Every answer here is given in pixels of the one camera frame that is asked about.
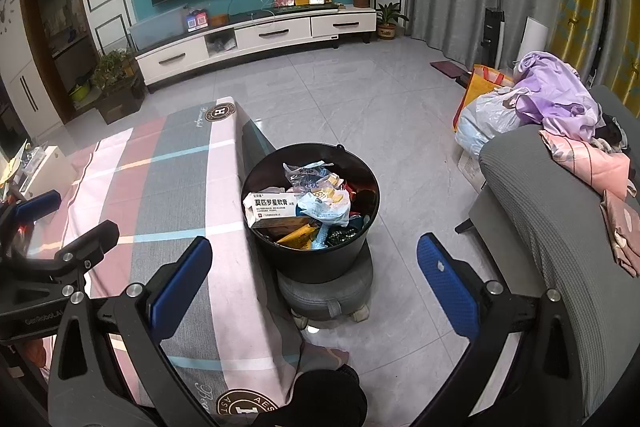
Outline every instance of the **white cylinder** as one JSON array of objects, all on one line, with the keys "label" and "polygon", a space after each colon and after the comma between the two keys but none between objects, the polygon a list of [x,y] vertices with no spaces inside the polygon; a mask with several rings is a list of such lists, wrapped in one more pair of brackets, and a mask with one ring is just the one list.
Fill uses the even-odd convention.
[{"label": "white cylinder", "polygon": [[524,35],[522,37],[522,44],[520,44],[516,65],[527,53],[545,51],[546,36],[548,33],[549,28],[537,20],[527,17],[527,25],[524,28]]}]

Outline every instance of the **tv stand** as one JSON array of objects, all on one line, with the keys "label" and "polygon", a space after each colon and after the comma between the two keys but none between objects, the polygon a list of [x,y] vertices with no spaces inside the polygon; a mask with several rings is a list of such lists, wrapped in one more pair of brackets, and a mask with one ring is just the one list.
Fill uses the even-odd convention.
[{"label": "tv stand", "polygon": [[230,17],[226,25],[204,28],[142,50],[136,60],[145,84],[149,86],[209,64],[285,46],[331,40],[337,48],[338,37],[344,33],[361,33],[363,41],[369,42],[376,30],[373,8],[320,7],[274,13],[239,14]]}]

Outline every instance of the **purple cloth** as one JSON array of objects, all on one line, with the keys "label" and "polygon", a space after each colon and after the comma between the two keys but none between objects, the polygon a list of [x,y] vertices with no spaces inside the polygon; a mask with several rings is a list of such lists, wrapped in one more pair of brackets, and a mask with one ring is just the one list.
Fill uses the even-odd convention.
[{"label": "purple cloth", "polygon": [[569,64],[546,52],[530,52],[516,67],[516,87],[527,87],[516,102],[524,123],[541,123],[545,130],[573,140],[589,141],[600,118],[598,104]]}]

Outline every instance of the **metal screw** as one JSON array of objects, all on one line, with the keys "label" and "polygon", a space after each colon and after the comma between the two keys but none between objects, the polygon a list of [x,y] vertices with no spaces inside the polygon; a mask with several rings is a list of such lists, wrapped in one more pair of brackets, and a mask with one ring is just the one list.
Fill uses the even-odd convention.
[{"label": "metal screw", "polygon": [[127,287],[127,295],[129,297],[137,297],[142,293],[142,284],[134,282]]},{"label": "metal screw", "polygon": [[562,298],[560,292],[558,290],[554,290],[553,288],[546,291],[546,296],[551,302],[558,302]]},{"label": "metal screw", "polygon": [[504,287],[497,281],[489,281],[486,289],[491,295],[500,295],[504,291]]},{"label": "metal screw", "polygon": [[76,292],[71,295],[71,304],[79,304],[80,302],[82,302],[82,299],[84,299],[84,293]]}]

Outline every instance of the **stool caster wheel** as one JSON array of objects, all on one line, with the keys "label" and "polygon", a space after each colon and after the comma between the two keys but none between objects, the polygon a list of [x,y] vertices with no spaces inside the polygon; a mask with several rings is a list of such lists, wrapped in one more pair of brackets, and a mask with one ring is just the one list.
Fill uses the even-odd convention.
[{"label": "stool caster wheel", "polygon": [[369,307],[366,304],[364,304],[362,308],[354,311],[351,314],[351,318],[353,319],[354,322],[366,321],[369,318]]},{"label": "stool caster wheel", "polygon": [[293,315],[293,322],[296,324],[296,327],[299,330],[304,330],[309,324],[309,319],[307,317],[303,317],[302,315],[298,315],[295,311],[291,310],[291,315]]}]

